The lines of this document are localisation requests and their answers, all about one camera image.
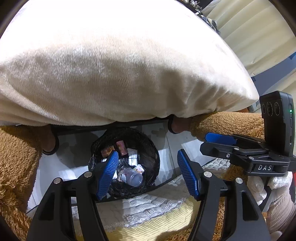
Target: floor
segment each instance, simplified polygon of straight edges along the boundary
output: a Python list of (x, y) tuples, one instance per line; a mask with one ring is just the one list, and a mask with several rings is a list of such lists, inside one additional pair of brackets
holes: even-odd
[[(201, 141), (192, 137), (190, 132), (171, 134), (167, 122), (135, 126), (146, 134), (155, 144), (160, 156), (160, 171), (155, 181), (159, 185), (181, 174), (177, 163), (177, 152), (183, 148), (192, 161), (206, 164), (213, 158), (203, 156), (199, 151)], [(60, 147), (52, 156), (43, 155), (37, 170), (36, 182), (28, 203), (28, 210), (38, 205), (52, 180), (61, 177), (63, 180), (78, 178), (88, 171), (91, 157), (91, 144), (105, 131), (94, 131), (59, 137)]]

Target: metal screw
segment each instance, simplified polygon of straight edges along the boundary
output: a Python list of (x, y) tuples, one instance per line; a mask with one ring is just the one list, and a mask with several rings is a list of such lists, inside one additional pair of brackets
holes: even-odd
[(54, 179), (54, 184), (59, 184), (61, 182), (61, 179), (59, 177)]
[(204, 175), (205, 175), (206, 177), (211, 177), (213, 174), (212, 174), (211, 172), (204, 172)]
[(242, 183), (243, 183), (243, 180), (242, 180), (241, 178), (239, 178), (239, 177), (237, 177), (237, 178), (235, 179), (235, 181), (236, 181), (238, 184), (242, 184)]
[(83, 175), (85, 177), (91, 177), (92, 176), (92, 172), (85, 172)]

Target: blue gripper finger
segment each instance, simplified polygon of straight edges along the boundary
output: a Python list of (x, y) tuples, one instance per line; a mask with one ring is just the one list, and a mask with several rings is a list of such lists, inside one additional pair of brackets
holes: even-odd
[(237, 143), (237, 141), (232, 136), (220, 135), (212, 132), (209, 132), (205, 135), (205, 140), (210, 143), (217, 143), (229, 146)]
[(199, 196), (197, 179), (188, 163), (190, 161), (189, 157), (183, 149), (178, 151), (177, 161), (181, 169), (181, 173), (183, 175), (189, 194), (193, 196), (195, 199), (197, 199)]
[(103, 174), (99, 179), (99, 185), (98, 185), (99, 189), (98, 189), (98, 192), (96, 193), (96, 196), (98, 197), (99, 200), (102, 200), (102, 198), (107, 195), (114, 173), (116, 172), (116, 168), (119, 164), (118, 152), (113, 151), (109, 155), (106, 162), (107, 162), (107, 165), (103, 171)]

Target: plush pillow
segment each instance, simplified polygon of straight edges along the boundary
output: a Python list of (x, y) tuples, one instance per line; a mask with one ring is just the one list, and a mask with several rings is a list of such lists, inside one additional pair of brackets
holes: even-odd
[(175, 0), (29, 0), (0, 53), (3, 121), (103, 125), (259, 98), (227, 44)]

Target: knit glove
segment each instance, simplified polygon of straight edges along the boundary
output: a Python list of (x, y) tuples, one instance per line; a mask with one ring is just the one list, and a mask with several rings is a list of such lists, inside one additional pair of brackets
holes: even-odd
[[(286, 172), (282, 177), (270, 178), (267, 184), (271, 189), (275, 190), (266, 218), (266, 224), (271, 234), (276, 231), (283, 232), (295, 216), (296, 207), (289, 193), (292, 179), (292, 172)], [(262, 179), (249, 176), (247, 186), (257, 204), (260, 205), (267, 196)]]

